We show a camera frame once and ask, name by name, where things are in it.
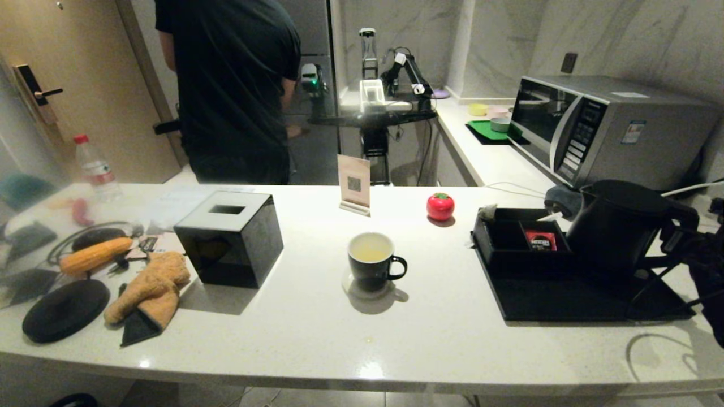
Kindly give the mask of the black electric kettle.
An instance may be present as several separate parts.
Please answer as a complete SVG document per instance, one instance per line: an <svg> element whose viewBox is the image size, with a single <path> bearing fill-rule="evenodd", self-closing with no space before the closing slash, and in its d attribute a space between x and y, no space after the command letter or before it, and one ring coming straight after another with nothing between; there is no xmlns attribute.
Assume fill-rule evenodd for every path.
<svg viewBox="0 0 724 407"><path fill-rule="evenodd" d="M599 180L580 190L581 211L569 228L569 247L582 266L609 280L635 271L675 265L662 253L661 230L678 221L697 230L695 209L623 180Z"/></svg>

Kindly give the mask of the silver microwave oven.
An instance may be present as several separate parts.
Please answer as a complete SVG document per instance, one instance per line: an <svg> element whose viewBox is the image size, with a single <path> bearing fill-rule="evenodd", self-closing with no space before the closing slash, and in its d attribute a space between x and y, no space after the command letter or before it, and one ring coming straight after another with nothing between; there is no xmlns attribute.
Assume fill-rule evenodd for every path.
<svg viewBox="0 0 724 407"><path fill-rule="evenodd" d="M523 76L508 138L554 182L677 188L721 118L716 104L608 76Z"/></svg>

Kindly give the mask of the grey cloth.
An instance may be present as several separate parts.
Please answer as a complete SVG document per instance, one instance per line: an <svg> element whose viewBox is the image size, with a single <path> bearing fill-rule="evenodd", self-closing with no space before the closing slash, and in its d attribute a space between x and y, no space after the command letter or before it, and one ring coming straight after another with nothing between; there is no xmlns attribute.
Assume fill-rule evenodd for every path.
<svg viewBox="0 0 724 407"><path fill-rule="evenodd" d="M574 218L581 211L581 193L566 185L556 185L545 193L544 204L551 212L561 212L564 218Z"/></svg>

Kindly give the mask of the black rectangular serving tray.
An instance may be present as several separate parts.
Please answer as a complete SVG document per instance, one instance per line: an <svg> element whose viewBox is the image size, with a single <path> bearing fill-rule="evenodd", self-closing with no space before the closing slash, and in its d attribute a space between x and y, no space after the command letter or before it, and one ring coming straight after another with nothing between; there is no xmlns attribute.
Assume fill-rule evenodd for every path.
<svg viewBox="0 0 724 407"><path fill-rule="evenodd" d="M654 280L651 271L622 281L580 270L576 263L566 271L494 273L486 269L479 252L478 256L505 321L677 321L695 316L670 286Z"/></svg>

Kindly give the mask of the red coffee sachet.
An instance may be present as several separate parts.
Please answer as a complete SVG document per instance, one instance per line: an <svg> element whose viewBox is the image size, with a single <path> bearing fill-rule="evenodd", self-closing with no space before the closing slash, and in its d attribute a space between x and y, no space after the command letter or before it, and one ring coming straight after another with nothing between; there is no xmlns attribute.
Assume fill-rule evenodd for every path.
<svg viewBox="0 0 724 407"><path fill-rule="evenodd" d="M556 252L558 240L554 232L525 229L525 236L534 252Z"/></svg>

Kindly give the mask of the black sachet holder box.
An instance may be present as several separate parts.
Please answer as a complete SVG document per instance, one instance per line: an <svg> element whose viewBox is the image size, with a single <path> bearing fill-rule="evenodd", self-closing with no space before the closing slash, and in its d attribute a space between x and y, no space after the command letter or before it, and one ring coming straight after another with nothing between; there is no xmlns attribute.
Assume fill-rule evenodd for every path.
<svg viewBox="0 0 724 407"><path fill-rule="evenodd" d="M558 223L537 222L546 209L497 208L494 222L476 220L472 232L476 250L486 269L494 273L533 273L566 271L575 263L574 253ZM525 229L554 232L556 252L534 252Z"/></svg>

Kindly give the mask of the green cutting board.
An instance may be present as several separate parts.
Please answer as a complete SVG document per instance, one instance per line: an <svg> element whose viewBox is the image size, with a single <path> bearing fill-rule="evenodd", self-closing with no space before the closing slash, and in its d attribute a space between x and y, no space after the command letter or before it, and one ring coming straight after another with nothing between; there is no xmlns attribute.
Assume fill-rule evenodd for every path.
<svg viewBox="0 0 724 407"><path fill-rule="evenodd" d="M482 144L505 144L520 139L519 132L507 118L471 120L466 126Z"/></svg>

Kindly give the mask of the green cutting mat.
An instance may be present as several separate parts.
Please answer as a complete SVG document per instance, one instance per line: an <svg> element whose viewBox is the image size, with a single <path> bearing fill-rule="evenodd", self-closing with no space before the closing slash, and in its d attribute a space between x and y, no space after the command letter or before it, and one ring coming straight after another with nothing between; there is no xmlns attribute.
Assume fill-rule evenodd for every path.
<svg viewBox="0 0 724 407"><path fill-rule="evenodd" d="M514 141L517 142L518 145L522 146L530 144L527 139L514 134L512 131L504 133L491 131L490 121L474 120L466 123L465 127L482 145L508 146Z"/></svg>

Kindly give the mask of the red toy tomato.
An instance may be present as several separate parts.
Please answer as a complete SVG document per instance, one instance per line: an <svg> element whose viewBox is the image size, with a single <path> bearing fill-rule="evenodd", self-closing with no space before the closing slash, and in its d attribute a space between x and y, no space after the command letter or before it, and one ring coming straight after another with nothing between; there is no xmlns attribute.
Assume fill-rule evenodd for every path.
<svg viewBox="0 0 724 407"><path fill-rule="evenodd" d="M444 222L453 216L455 201L447 193L434 193L426 201L426 212L430 219Z"/></svg>

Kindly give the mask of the black mug white inside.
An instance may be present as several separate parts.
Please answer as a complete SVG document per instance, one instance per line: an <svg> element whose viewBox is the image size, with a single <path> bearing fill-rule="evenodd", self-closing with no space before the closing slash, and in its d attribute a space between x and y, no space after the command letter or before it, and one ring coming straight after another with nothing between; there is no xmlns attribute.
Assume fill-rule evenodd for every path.
<svg viewBox="0 0 724 407"><path fill-rule="evenodd" d="M380 291L408 272L408 261L395 255L394 243L380 232L355 235L347 245L347 260L359 288L368 293Z"/></svg>

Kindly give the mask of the black table column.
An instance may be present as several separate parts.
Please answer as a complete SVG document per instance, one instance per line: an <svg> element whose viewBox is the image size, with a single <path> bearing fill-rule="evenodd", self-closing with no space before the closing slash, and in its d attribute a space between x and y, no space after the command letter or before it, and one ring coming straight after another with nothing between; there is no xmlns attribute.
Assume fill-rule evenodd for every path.
<svg viewBox="0 0 724 407"><path fill-rule="evenodd" d="M370 162L370 184L391 185L389 129L387 127L360 129L360 146L364 159Z"/></svg>

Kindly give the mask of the black background table top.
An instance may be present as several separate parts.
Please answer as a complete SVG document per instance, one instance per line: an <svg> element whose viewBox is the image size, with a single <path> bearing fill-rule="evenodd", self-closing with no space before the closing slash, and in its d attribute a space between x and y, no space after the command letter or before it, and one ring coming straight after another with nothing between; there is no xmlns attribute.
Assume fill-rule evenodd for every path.
<svg viewBox="0 0 724 407"><path fill-rule="evenodd" d="M311 116L308 124L333 127L378 128L416 123L437 118L436 111L401 112L385 111L378 113L356 113L350 116Z"/></svg>

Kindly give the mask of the beige QR sign card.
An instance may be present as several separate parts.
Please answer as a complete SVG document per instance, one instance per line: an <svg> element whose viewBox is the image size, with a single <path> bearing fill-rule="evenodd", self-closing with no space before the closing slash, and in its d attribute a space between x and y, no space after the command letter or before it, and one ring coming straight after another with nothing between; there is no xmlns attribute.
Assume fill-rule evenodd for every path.
<svg viewBox="0 0 724 407"><path fill-rule="evenodd" d="M341 201L339 208L370 217L370 160L337 155Z"/></svg>

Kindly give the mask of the white round coaster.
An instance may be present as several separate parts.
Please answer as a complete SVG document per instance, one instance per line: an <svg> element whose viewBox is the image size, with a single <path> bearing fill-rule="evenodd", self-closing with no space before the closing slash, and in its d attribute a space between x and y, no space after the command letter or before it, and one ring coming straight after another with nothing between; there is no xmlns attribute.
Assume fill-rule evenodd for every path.
<svg viewBox="0 0 724 407"><path fill-rule="evenodd" d="M382 288L377 289L376 291L365 291L355 280L354 273L352 273L352 270L351 268L349 268L349 266L347 266L346 270L342 273L341 284L342 289L348 296L364 301L381 299L383 298L383 296L394 293L396 289L394 283L387 282L383 285Z"/></svg>

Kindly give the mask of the white plastic container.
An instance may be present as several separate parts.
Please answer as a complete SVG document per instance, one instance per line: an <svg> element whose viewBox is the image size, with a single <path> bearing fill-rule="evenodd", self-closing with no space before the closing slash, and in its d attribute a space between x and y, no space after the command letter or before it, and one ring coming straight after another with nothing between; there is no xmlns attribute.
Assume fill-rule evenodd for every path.
<svg viewBox="0 0 724 407"><path fill-rule="evenodd" d="M360 113L378 114L387 111L381 79L360 80Z"/></svg>

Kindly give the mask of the grey device green light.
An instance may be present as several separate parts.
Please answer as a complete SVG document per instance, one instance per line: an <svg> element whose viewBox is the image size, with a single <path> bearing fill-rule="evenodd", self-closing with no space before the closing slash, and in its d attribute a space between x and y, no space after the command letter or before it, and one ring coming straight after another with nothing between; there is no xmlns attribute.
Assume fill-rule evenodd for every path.
<svg viewBox="0 0 724 407"><path fill-rule="evenodd" d="M305 63L301 67L300 83L312 99L323 98L327 91L323 70L319 64Z"/></svg>

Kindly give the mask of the black cube tissue box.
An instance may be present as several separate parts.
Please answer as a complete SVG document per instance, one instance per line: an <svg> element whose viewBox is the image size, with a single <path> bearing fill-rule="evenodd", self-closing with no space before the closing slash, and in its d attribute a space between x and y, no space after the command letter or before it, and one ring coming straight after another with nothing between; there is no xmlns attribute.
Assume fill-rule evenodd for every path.
<svg viewBox="0 0 724 407"><path fill-rule="evenodd" d="M174 225L206 284L259 289L284 248L274 197L214 192Z"/></svg>

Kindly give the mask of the person in black shirt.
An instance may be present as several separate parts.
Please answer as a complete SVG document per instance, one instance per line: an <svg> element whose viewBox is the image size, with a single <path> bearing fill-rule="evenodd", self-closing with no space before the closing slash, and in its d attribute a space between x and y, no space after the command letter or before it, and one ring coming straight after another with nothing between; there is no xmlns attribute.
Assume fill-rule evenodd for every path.
<svg viewBox="0 0 724 407"><path fill-rule="evenodd" d="M277 0L153 0L178 79L181 142L202 184L287 185L284 111L301 43Z"/></svg>

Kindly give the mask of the paper card black label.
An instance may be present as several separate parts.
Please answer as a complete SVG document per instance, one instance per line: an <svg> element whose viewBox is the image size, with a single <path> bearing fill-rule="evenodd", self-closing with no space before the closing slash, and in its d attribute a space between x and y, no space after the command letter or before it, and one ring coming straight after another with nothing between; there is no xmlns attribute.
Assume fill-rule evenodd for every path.
<svg viewBox="0 0 724 407"><path fill-rule="evenodd" d="M132 244L131 250L125 258L129 261L148 261L153 253L166 252L186 254L178 235L173 232L165 232L161 235L142 235Z"/></svg>

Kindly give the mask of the black oval object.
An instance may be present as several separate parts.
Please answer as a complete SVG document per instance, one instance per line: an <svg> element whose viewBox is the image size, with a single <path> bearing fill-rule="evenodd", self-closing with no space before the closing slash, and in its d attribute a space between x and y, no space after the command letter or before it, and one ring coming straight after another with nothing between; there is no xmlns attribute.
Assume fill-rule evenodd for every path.
<svg viewBox="0 0 724 407"><path fill-rule="evenodd" d="M88 230L74 240L71 245L71 250L73 252L79 252L85 248L120 237L127 237L126 232L121 228L109 227Z"/></svg>

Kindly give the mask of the yellow toy corn cob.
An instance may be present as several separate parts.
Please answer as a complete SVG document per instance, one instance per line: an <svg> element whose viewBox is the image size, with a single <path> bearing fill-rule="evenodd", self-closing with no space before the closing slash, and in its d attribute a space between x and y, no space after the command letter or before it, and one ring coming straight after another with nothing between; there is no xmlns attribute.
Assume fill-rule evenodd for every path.
<svg viewBox="0 0 724 407"><path fill-rule="evenodd" d="M80 276L99 266L109 263L118 255L128 252L133 245L130 237L117 237L96 245L83 248L62 258L59 263L61 273Z"/></svg>

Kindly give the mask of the clear water bottle red cap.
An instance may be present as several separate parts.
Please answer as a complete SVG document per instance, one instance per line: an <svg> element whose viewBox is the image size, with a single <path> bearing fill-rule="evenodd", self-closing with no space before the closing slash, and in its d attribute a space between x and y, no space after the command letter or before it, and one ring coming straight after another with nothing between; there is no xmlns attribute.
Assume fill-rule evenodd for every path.
<svg viewBox="0 0 724 407"><path fill-rule="evenodd" d="M88 135L77 134L73 137L75 142L75 157L83 178L93 188L96 198L100 202L111 202L122 198L123 193L106 158L96 146L91 144Z"/></svg>

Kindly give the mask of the black round kettle base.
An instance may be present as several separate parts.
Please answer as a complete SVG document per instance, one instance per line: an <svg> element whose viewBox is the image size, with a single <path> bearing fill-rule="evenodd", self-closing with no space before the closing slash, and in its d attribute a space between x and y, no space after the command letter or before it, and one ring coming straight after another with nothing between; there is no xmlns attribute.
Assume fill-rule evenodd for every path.
<svg viewBox="0 0 724 407"><path fill-rule="evenodd" d="M21 324L34 343L52 343L74 335L93 322L110 300L110 290L98 280L65 284L29 309Z"/></svg>

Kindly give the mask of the beige wooden door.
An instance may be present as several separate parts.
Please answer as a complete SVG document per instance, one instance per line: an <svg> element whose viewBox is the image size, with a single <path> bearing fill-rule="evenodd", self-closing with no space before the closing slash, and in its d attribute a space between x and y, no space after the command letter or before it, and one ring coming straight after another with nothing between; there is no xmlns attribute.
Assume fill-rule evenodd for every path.
<svg viewBox="0 0 724 407"><path fill-rule="evenodd" d="M31 104L13 66L28 64L50 96L57 124ZM89 136L121 183L161 184L177 175L177 142L158 136L158 104L143 75L117 0L0 0L0 68L20 88L63 175L82 180L77 134Z"/></svg>

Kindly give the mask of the black rounded plastic object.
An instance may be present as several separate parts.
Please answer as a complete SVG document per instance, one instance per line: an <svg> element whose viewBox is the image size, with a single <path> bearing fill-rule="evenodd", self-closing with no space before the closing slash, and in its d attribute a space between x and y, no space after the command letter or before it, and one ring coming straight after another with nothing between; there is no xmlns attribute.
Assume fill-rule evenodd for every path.
<svg viewBox="0 0 724 407"><path fill-rule="evenodd" d="M52 402L48 407L100 407L98 400L87 392L77 392Z"/></svg>

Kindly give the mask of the dark flat packet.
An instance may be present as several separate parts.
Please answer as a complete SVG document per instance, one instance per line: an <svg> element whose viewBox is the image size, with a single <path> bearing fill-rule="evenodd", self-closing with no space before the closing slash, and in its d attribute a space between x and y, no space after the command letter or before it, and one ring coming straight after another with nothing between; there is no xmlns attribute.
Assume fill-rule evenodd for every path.
<svg viewBox="0 0 724 407"><path fill-rule="evenodd" d="M10 245L8 261L21 258L56 239L56 232L40 222L21 227L5 236L5 242Z"/></svg>

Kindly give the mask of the teal rounded object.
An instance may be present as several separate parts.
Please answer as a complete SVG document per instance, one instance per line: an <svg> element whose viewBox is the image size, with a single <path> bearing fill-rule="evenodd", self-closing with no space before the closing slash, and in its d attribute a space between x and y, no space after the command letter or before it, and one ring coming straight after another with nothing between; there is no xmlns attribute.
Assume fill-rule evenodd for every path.
<svg viewBox="0 0 724 407"><path fill-rule="evenodd" d="M50 182L17 173L0 180L0 201L13 211L23 211L57 192Z"/></svg>

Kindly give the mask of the black door lock with lever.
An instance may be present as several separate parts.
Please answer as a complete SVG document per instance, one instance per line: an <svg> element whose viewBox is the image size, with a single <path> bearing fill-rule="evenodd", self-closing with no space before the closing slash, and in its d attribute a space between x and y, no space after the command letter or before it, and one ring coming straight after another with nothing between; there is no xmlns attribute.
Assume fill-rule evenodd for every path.
<svg viewBox="0 0 724 407"><path fill-rule="evenodd" d="M51 90L42 90L36 79L33 70L28 64L21 64L13 66L16 75L20 78L20 81L25 85L26 90L29 94L31 104L36 108L40 118L47 125L57 124L58 118L54 109L52 108L48 98L64 92L62 88L54 88Z"/></svg>

